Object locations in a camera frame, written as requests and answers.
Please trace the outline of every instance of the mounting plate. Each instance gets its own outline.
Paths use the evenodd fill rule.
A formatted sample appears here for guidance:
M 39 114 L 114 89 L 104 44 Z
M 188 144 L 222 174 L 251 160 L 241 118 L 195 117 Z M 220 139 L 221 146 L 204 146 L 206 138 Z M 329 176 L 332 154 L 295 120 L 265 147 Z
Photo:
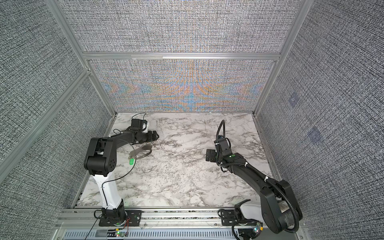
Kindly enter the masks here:
M 207 162 L 216 162 L 216 150 L 207 149 L 207 154 L 205 155 L 205 160 Z
M 221 218 L 221 224 L 223 226 L 232 226 L 234 222 L 237 222 L 234 211 L 235 211 L 234 209 L 233 210 L 220 209 L 218 211 L 218 215 Z M 255 225 L 256 222 L 257 221 L 242 223 L 241 226 Z
M 128 221 L 128 226 L 129 227 L 138 227 L 140 224 L 142 211 L 141 210 L 126 210 L 125 212 L 127 213 L 127 217 L 130 218 L 130 220 Z M 115 227 L 114 224 L 108 223 L 104 218 L 100 219 L 99 226 L 100 227 Z

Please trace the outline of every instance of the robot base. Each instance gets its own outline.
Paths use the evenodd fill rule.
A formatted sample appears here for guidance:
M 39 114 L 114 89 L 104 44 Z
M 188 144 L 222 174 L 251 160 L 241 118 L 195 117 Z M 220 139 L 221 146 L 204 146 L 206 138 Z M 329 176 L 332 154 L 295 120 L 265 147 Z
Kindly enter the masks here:
M 129 227 L 138 227 L 141 220 L 141 210 L 126 210 L 125 211 L 128 220 L 128 226 Z M 108 222 L 107 219 L 101 217 L 99 222 L 100 227 L 116 227 L 115 224 Z

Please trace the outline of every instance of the gray fabric wall panel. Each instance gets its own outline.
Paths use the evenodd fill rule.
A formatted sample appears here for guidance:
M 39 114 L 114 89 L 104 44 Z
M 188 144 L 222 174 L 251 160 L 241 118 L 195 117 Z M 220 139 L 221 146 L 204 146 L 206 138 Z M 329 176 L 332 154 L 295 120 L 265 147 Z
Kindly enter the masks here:
M 91 60 L 118 112 L 252 111 L 270 60 Z
M 49 238 L 80 188 L 90 138 L 103 136 L 110 118 L 87 78 L 1 183 L 1 239 Z
M 0 12 L 2 161 L 83 68 L 43 0 Z
M 313 239 L 384 238 L 384 5 L 315 1 L 260 113 Z
M 301 0 L 59 0 L 85 51 L 280 52 Z

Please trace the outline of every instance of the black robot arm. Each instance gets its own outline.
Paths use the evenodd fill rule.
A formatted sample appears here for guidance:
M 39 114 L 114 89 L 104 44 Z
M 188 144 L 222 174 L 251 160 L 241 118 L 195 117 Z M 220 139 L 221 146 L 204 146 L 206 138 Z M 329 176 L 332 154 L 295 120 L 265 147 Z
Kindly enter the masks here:
M 159 135 L 156 131 L 143 132 L 147 121 L 132 119 L 131 126 L 126 130 L 110 137 L 93 137 L 89 142 L 84 160 L 84 168 L 89 174 L 107 176 L 116 167 L 116 150 L 128 143 L 134 145 L 156 141 Z
M 261 200 L 264 222 L 272 232 L 279 233 L 283 230 L 296 232 L 303 215 L 289 183 L 285 180 L 278 182 L 266 176 L 250 165 L 241 154 L 233 153 L 225 133 L 218 134 L 222 125 L 225 129 L 224 120 L 220 124 L 214 141 L 216 150 L 207 150 L 206 161 L 216 162 L 218 166 L 228 169 L 257 192 Z

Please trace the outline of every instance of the white marble surface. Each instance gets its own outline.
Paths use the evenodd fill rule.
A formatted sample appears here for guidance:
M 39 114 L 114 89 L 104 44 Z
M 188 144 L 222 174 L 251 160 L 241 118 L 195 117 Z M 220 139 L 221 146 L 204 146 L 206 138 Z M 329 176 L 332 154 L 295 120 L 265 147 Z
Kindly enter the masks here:
M 133 115 L 119 114 L 112 129 L 126 129 Z M 251 114 L 150 113 L 145 119 L 149 130 L 156 130 L 160 138 L 152 142 L 152 154 L 137 160 L 132 172 L 117 181 L 125 206 L 229 207 L 244 199 L 260 201 L 241 178 L 222 173 L 216 163 L 205 161 L 206 149 L 214 149 L 216 131 L 224 119 L 225 136 L 233 152 L 271 176 Z M 132 167 L 129 152 L 130 146 L 118 149 L 115 178 Z M 78 205 L 101 206 L 101 195 L 92 177 Z

